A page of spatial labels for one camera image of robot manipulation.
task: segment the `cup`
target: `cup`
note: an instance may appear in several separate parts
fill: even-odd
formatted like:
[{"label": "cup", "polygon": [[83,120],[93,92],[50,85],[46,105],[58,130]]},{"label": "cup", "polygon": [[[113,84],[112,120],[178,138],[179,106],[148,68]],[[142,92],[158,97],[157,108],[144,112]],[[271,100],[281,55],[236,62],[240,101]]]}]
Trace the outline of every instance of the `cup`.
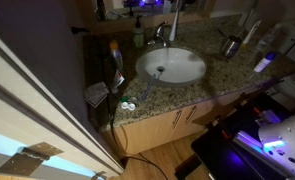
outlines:
[{"label": "cup", "polygon": [[227,58],[231,58],[236,54],[237,50],[239,49],[239,46],[242,43],[242,39],[240,37],[233,36],[233,35],[229,36],[226,39],[227,41],[221,48],[220,52],[223,56]]}]

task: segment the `white sink basin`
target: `white sink basin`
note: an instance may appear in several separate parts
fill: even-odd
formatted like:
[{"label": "white sink basin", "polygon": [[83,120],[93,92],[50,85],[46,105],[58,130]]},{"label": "white sink basin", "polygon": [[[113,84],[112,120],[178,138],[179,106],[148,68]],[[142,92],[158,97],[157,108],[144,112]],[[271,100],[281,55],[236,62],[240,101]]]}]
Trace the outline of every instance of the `white sink basin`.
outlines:
[{"label": "white sink basin", "polygon": [[206,72],[204,61],[195,53],[180,48],[150,51],[136,63],[138,76],[159,87],[183,87],[199,81]]}]

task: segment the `blue light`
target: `blue light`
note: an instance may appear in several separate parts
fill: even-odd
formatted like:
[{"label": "blue light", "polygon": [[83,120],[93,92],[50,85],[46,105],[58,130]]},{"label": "blue light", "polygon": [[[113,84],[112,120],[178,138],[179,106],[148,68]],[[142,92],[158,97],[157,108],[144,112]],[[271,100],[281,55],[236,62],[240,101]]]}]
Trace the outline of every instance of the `blue light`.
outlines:
[{"label": "blue light", "polygon": [[272,147],[272,146],[283,146],[283,145],[285,145],[284,141],[273,141],[273,142],[265,143],[264,147],[268,148],[268,147]]}]

